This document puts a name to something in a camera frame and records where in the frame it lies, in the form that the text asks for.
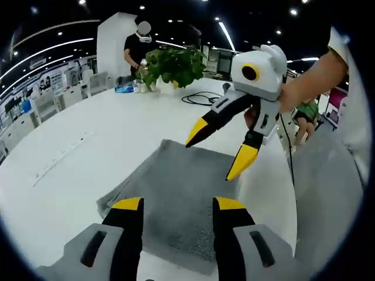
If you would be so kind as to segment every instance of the white chair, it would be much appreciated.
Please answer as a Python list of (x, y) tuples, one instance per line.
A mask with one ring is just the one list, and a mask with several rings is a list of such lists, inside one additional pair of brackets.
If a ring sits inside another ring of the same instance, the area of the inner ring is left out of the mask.
[(87, 84), (87, 94), (89, 97), (99, 94), (108, 89), (108, 73), (98, 73), (90, 77), (90, 81)]
[(32, 100), (32, 105), (40, 124), (57, 114), (59, 111), (58, 106), (54, 101), (54, 91), (52, 89), (42, 92), (40, 97)]
[(81, 85), (79, 84), (63, 91), (61, 94), (59, 94), (58, 99), (60, 103), (60, 110), (64, 110), (65, 108), (82, 101), (83, 96)]

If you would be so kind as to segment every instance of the gray towel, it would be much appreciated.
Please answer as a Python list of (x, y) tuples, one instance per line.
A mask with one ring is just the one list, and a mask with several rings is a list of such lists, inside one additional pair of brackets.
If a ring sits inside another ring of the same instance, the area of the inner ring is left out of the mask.
[(236, 197), (237, 181), (225, 181), (234, 157), (163, 140), (123, 183), (97, 201), (105, 217), (125, 198), (143, 197), (144, 249), (174, 264), (210, 275), (212, 198)]

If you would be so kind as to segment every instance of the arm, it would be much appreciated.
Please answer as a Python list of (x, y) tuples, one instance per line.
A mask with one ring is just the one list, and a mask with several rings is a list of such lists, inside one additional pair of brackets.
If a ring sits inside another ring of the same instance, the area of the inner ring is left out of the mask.
[(302, 101), (329, 91), (343, 80), (347, 70), (345, 61), (330, 49), (306, 73), (283, 85), (280, 111), (289, 111)]
[(124, 59), (128, 62), (128, 64), (130, 64), (131, 66), (133, 66), (135, 69), (138, 69), (139, 65), (138, 63), (136, 63), (135, 61), (133, 61), (133, 59), (131, 58), (130, 56), (130, 49), (125, 49), (124, 50)]

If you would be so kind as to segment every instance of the white pot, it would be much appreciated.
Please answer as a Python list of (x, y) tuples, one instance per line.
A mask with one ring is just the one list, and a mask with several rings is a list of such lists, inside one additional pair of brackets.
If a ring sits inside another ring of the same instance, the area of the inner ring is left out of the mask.
[(165, 83), (161, 76), (156, 81), (156, 88), (162, 93), (167, 95), (175, 95), (176, 89), (172, 82)]

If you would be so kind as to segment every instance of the white desk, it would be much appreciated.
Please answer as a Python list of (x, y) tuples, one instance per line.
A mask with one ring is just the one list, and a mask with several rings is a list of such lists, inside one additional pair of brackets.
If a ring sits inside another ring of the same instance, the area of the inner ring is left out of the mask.
[[(62, 256), (66, 242), (90, 224), (101, 223), (96, 200), (132, 173), (162, 139), (185, 142), (209, 107), (183, 103), (182, 95), (199, 90), (222, 93), (221, 85), (203, 79), (175, 96), (107, 90), (58, 113), (25, 137), (0, 166), (0, 208), (15, 245), (31, 265), (51, 265)], [(240, 114), (197, 146), (235, 155), (246, 132)], [(33, 187), (37, 167), (87, 136)], [(277, 134), (261, 148), (240, 183), (238, 198), (256, 223), (273, 229), (294, 252), (294, 188)], [(197, 275), (142, 253), (140, 280), (173, 280), (176, 273), (180, 280)], [(217, 280), (217, 276), (198, 279)]]

